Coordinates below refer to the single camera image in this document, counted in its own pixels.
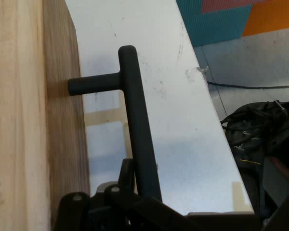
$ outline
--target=wooden board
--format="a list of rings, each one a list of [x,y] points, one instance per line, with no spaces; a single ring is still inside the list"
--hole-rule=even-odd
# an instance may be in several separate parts
[[[80,77],[76,32],[64,0],[44,0],[45,60],[50,148],[51,211],[67,192],[90,194],[82,96],[67,80]]]
[[[90,193],[79,76],[64,0],[0,0],[0,231],[50,230],[64,194]]]

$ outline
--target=wire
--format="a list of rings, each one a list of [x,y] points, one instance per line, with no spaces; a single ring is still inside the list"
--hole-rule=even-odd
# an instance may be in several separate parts
[[[232,84],[223,84],[223,83],[214,83],[207,81],[208,84],[220,86],[220,87],[230,87],[230,88],[241,88],[241,89],[254,89],[254,90],[260,90],[260,89],[284,89],[289,88],[289,85],[285,86],[272,86],[272,87],[249,87],[249,86],[241,86],[241,85],[232,85]]]
[[[245,161],[245,162],[261,165],[259,162],[255,162],[255,161],[251,161],[251,160],[240,160],[240,161]]]

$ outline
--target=wood grain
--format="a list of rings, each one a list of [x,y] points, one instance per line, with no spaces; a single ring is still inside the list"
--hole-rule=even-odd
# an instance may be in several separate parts
[[[44,0],[51,211],[70,192],[90,194],[82,96],[69,96],[67,80],[80,77],[75,27],[64,0]]]
[[[64,0],[0,0],[0,231],[50,230],[62,195],[89,193],[79,76]]]

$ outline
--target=black mechanical part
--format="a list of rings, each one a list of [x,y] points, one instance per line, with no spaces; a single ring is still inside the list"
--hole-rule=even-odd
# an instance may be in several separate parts
[[[84,212],[88,209],[90,197],[83,192],[65,195],[59,204],[58,215],[53,225],[54,231],[79,231],[85,219]]]
[[[109,186],[105,190],[105,196],[111,200],[114,207],[126,214],[133,230],[204,230],[163,203],[153,198],[140,197],[119,185]]]
[[[271,197],[274,192],[267,191],[269,188],[276,189],[276,193],[284,191],[284,197],[289,194],[284,187],[263,187],[274,181],[273,175],[266,174],[263,178],[264,172],[269,171],[265,169],[267,156],[277,157],[289,169],[289,102],[279,104],[281,106],[276,102],[246,104],[221,121],[228,123],[224,129],[231,151],[255,214],[262,218],[270,217],[283,201],[280,199],[277,203]]]
[[[182,216],[154,198],[135,194],[132,169],[132,159],[125,159],[118,184],[91,199],[79,192],[63,197],[53,231],[289,231],[289,196],[265,222],[252,214]]]
[[[162,201],[137,51],[124,46],[118,56],[118,73],[70,79],[68,90],[70,95],[123,90],[138,193]]]
[[[289,197],[269,219],[263,231],[289,231]]]

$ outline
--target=black cable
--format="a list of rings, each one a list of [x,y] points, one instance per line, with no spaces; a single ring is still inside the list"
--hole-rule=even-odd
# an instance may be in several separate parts
[[[208,84],[215,85],[215,86],[220,86],[220,87],[230,87],[230,88],[241,88],[241,89],[254,89],[254,90],[259,90],[259,89],[284,89],[284,88],[289,88],[289,85],[285,86],[272,86],[272,87],[249,87],[249,86],[241,86],[241,85],[232,85],[232,84],[223,84],[223,83],[214,83],[207,81]]]

